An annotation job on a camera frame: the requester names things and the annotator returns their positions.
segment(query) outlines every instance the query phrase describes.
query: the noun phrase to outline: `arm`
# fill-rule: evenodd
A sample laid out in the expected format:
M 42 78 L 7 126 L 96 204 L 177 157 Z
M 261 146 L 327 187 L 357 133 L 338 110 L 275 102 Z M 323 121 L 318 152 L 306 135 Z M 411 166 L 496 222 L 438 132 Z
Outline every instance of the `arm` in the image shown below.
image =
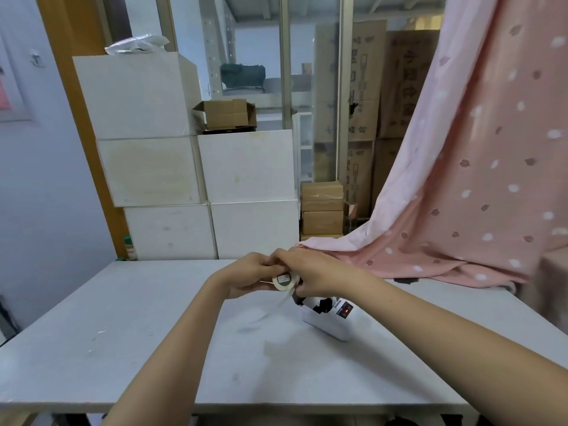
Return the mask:
M 128 385 L 104 426 L 187 425 L 203 363 L 225 299 L 274 289 L 260 279 L 286 269 L 251 253 L 207 279 L 178 322 Z
M 337 295 L 364 309 L 496 425 L 561 425 L 568 370 L 485 327 L 317 251 L 277 250 L 301 297 Z

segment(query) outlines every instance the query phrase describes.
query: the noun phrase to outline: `black control panel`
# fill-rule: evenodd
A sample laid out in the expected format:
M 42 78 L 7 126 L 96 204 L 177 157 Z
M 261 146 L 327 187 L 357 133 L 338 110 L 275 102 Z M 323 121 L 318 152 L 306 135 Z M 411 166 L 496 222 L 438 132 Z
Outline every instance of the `black control panel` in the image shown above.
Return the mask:
M 349 315 L 349 313 L 351 312 L 352 309 L 353 309 L 353 305 L 351 305 L 351 303 L 345 301 L 345 302 L 343 302 L 343 305 L 341 305 L 341 308 L 339 308 L 339 311 L 337 311 L 337 315 L 339 315 L 340 317 L 343 317 L 343 318 L 347 318 L 347 315 Z

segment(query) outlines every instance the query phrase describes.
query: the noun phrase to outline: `bottle with green cap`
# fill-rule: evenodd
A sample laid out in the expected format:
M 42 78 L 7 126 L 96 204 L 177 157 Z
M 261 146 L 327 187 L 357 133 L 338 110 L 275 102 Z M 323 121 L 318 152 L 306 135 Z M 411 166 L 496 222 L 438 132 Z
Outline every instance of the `bottle with green cap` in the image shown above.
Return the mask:
M 124 236 L 124 245 L 126 246 L 126 253 L 128 254 L 128 259 L 130 261 L 138 260 L 136 255 L 136 250 L 134 250 L 134 245 L 132 243 L 132 238 L 130 236 Z

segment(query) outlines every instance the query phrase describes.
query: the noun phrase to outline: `pink poster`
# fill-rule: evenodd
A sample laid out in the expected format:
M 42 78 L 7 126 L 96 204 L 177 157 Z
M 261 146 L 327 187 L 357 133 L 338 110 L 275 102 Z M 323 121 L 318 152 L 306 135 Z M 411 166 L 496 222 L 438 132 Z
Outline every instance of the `pink poster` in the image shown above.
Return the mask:
M 0 79 L 0 111 L 5 111 L 7 109 L 10 109 L 10 102 L 8 101 L 8 96 L 4 91 L 2 80 Z

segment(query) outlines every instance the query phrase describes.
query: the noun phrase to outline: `table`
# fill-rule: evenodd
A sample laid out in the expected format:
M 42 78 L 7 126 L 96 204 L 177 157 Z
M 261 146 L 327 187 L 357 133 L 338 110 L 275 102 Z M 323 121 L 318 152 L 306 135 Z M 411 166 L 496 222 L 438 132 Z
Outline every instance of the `table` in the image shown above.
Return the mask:
M 217 261 L 115 262 L 0 349 L 0 408 L 106 412 L 173 327 Z M 401 285 L 568 367 L 568 337 L 505 289 L 431 279 Z M 284 293 L 225 302 L 197 414 L 236 408 L 363 414 L 467 403 L 379 323 L 342 343 L 301 321 Z

